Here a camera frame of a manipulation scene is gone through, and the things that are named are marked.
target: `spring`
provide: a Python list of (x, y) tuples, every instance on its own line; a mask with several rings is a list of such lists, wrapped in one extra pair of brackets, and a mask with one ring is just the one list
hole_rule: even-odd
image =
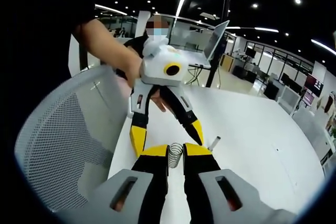
[(169, 146), (168, 166), (176, 168), (183, 153), (183, 146), (179, 143), (173, 143)]

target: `white desk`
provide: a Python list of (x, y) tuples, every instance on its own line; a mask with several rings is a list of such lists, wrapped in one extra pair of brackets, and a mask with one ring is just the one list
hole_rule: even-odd
[[(273, 100), (196, 86), (184, 90), (201, 121), (205, 145), (217, 135), (222, 138), (213, 151), (221, 169), (231, 169), (256, 187), (260, 199), (270, 207), (297, 214), (321, 186), (323, 171), (292, 118)], [(136, 160), (130, 124), (127, 118), (109, 177), (120, 169), (131, 169)], [(151, 102), (145, 147), (173, 142), (193, 143), (171, 113), (160, 112)], [(189, 223), (182, 159), (176, 169), (170, 169), (168, 183), (161, 223)]]

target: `black shirt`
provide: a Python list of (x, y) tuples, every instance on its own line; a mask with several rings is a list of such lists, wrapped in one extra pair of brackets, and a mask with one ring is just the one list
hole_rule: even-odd
[[(145, 44), (146, 40), (148, 39), (148, 36), (145, 34), (143, 36), (140, 36), (140, 37), (137, 37), (137, 38), (134, 38), (134, 39), (130, 39), (129, 41), (127, 41), (126, 43), (124, 43), (124, 46), (126, 47), (132, 47), (137, 53), (138, 55), (140, 56), (140, 58), (142, 59), (143, 58), (143, 54), (142, 54), (142, 51), (143, 51), (143, 45)], [(116, 74), (124, 79), (127, 80), (127, 77), (125, 75), (125, 73), (120, 70), (120, 69), (117, 69), (116, 71)]]
[(68, 55), (71, 32), (94, 19), (93, 0), (13, 0), (9, 58), (12, 140), (40, 101), (71, 77)]

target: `hand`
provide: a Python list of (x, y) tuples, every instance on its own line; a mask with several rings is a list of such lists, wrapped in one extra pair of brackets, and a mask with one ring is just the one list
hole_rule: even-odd
[[(134, 61), (132, 61), (132, 64), (129, 66), (128, 71), (125, 72), (126, 77), (127, 77), (127, 83), (131, 88), (133, 88), (135, 80), (140, 78), (141, 62), (142, 62), (142, 59), (140, 57), (137, 57), (136, 60), (134, 59)], [(169, 106), (160, 97), (160, 91), (159, 90), (157, 90), (152, 95), (151, 99), (162, 112), (166, 112), (166, 108), (169, 109)]]

